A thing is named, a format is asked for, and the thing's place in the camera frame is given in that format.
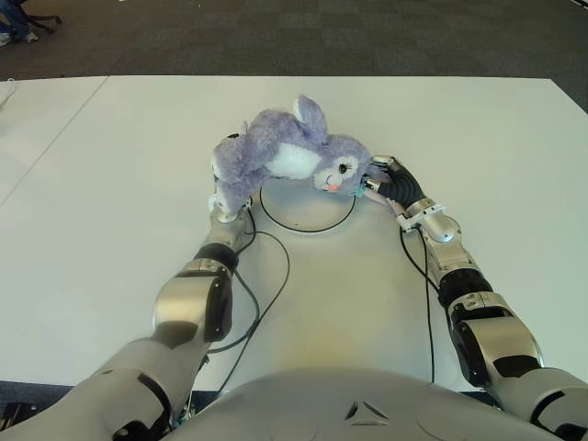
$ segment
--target silver robot arm segment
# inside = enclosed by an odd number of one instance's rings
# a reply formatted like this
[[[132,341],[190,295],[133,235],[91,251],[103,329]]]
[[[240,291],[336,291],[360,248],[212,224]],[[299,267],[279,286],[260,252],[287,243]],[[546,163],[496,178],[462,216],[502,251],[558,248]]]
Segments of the silver robot arm segment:
[[[509,413],[562,439],[588,440],[588,384],[543,367],[533,334],[463,247],[458,223],[424,195],[394,158],[375,157],[374,164],[388,169],[391,182],[366,177],[366,187],[390,199],[400,195],[397,202],[406,215],[397,220],[405,231],[423,227],[431,276],[466,380],[486,389]]]
[[[168,431],[211,343],[231,330],[244,210],[228,220],[215,209],[210,223],[194,259],[162,287],[153,335],[122,347],[50,409],[0,434],[2,441],[156,440]]]

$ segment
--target stuffed animal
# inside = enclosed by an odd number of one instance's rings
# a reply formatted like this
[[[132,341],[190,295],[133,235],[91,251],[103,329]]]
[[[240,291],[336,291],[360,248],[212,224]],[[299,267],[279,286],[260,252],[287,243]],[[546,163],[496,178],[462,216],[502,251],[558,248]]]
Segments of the stuffed animal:
[[[212,156],[216,203],[225,213],[239,210],[271,178],[309,179],[324,191],[356,195],[371,154],[346,135],[329,135],[321,108],[306,96],[294,115],[261,112],[243,134],[220,142]]]

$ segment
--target white table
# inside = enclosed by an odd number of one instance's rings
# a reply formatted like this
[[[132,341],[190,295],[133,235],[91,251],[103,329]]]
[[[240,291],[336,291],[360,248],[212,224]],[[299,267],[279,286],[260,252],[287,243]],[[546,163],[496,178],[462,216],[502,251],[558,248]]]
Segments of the white table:
[[[159,287],[208,231],[212,148],[300,92],[331,131],[401,158],[461,223],[547,364],[588,379],[588,117],[552,82],[233,77],[109,78],[0,209],[0,379],[74,384],[148,334]],[[229,387],[299,366],[428,378],[424,282],[383,207],[364,198],[345,225],[312,237],[254,212],[287,246],[292,273]],[[242,258],[263,304],[284,269],[263,236]],[[471,389],[433,310],[437,382]],[[252,314],[235,288],[227,341]],[[236,355],[214,356],[196,387],[217,388]]]
[[[0,110],[0,206],[105,80],[16,82],[16,92]],[[0,102],[10,87],[0,84]]]

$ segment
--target chair leg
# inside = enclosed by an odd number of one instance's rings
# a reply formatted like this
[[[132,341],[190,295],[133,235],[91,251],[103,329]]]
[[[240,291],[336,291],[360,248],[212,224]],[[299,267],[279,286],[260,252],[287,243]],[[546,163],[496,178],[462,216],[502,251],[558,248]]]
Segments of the chair leg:
[[[33,25],[36,28],[45,29],[45,31],[47,31],[48,34],[52,34],[53,32],[55,32],[55,30],[53,30],[52,28],[49,28],[48,26],[41,25],[39,23],[39,21],[55,20],[55,23],[58,25],[61,25],[61,23],[62,23],[62,20],[60,19],[59,16],[30,16],[22,8],[22,6],[20,4],[17,4],[17,7],[20,9],[20,12],[22,12],[23,16],[25,16],[27,18],[28,23],[30,23],[31,25]]]
[[[27,16],[28,18],[30,18],[31,20],[35,20],[35,21],[48,21],[48,20],[55,20],[55,23],[57,25],[61,25],[62,20],[60,19],[59,16]]]
[[[55,29],[50,28],[50,27],[45,26],[45,25],[41,25],[38,21],[35,21],[30,16],[27,16],[27,20],[28,20],[28,23],[30,23],[31,25],[33,25],[35,28],[44,29],[48,34],[52,34],[53,32],[55,32]]]

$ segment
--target floor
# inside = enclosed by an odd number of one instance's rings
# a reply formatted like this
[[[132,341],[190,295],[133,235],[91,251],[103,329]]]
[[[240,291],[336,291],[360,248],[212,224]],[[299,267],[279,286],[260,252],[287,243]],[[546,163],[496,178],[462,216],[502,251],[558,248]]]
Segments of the floor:
[[[103,74],[553,79],[588,110],[588,10],[567,0],[29,0],[52,36],[0,80]]]

